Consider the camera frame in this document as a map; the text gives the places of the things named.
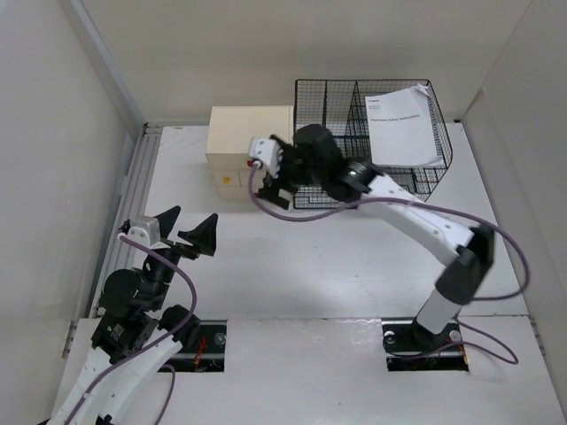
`white table surface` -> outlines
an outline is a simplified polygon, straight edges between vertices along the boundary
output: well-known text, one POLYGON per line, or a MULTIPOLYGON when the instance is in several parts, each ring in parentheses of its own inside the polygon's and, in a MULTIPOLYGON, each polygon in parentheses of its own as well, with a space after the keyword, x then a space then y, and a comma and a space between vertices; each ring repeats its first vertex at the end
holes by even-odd
MULTIPOLYGON (((470 372, 388 372, 380 320, 234 320, 224 373, 177 374, 160 425, 565 425, 526 317, 470 317, 520 359, 467 349, 470 372)), ((57 409, 81 370, 98 320, 79 322, 57 409)), ((503 350, 464 329, 463 338, 503 350)), ((152 424, 169 388, 158 374, 123 425, 152 424)))
MULTIPOLYGON (((447 125, 453 164, 429 202, 494 220, 460 124, 447 125)), ((182 207, 172 236, 219 214, 213 258, 183 259, 197 285, 202 319, 412 316, 429 296, 442 266, 421 245, 381 220, 356 211, 312 223, 275 220, 252 204, 220 200, 206 163, 208 127, 166 127, 145 213, 182 207)), ((140 267, 144 255, 136 254, 140 267)), ((518 287, 499 238, 492 271, 479 295, 518 287)), ((164 308, 190 304, 176 276, 164 308)), ((474 303, 464 315, 527 314, 522 298, 474 303)))

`red wire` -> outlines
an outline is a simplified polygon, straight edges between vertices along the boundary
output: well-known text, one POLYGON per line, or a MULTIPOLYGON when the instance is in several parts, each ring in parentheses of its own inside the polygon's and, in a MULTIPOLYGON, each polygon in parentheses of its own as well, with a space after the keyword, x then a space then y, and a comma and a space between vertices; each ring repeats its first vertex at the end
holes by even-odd
POLYGON ((195 359, 193 360, 195 361, 195 372, 197 372, 198 370, 198 365, 201 362, 201 355, 203 354, 205 347, 206 347, 206 340, 205 337, 202 336, 201 339, 198 340, 198 352, 197 354, 195 354, 195 359))

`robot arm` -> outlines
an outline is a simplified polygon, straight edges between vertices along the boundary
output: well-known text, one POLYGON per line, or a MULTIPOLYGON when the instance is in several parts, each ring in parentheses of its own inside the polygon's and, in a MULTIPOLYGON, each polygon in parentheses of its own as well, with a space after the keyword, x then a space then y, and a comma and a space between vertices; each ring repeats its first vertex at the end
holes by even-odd
POLYGON ((294 194, 299 187, 308 184, 319 184, 340 202, 369 197, 407 201, 405 205, 387 201, 361 204, 359 210, 387 221, 446 266, 414 318, 413 331, 421 339, 438 339, 436 336, 442 334, 448 322, 473 299, 492 266, 493 231, 490 228, 469 228, 439 213, 417 208, 416 205, 423 202, 376 165, 364 159, 343 158, 332 133, 324 127, 310 125, 298 130, 294 146, 276 136, 252 139, 250 156, 255 166, 267 170, 259 198, 282 208, 287 208, 289 203, 279 197, 281 189, 294 194))

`black wire basket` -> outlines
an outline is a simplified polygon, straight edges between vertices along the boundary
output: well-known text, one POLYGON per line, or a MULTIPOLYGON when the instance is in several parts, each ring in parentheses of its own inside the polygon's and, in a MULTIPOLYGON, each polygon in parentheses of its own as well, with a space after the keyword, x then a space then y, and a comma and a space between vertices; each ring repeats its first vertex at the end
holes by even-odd
MULTIPOLYGON (((328 128, 345 157, 374 162, 402 188, 423 201, 433 192, 453 160, 443 114, 429 80, 296 80, 294 131, 308 124, 328 128), (365 97, 392 93, 416 84, 428 88, 433 136, 442 160, 435 166, 381 166, 380 152, 370 151, 365 97)), ((340 203, 325 195, 318 186, 304 186, 295 195, 293 205, 296 209, 306 210, 334 208, 340 203)))

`paper document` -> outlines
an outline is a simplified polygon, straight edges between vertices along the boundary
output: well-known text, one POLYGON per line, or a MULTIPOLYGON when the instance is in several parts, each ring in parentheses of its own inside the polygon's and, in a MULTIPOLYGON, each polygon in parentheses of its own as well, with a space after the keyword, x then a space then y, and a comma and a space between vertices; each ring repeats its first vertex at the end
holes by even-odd
POLYGON ((437 153, 421 84, 386 95, 366 97, 372 160, 381 166, 435 166, 437 153))

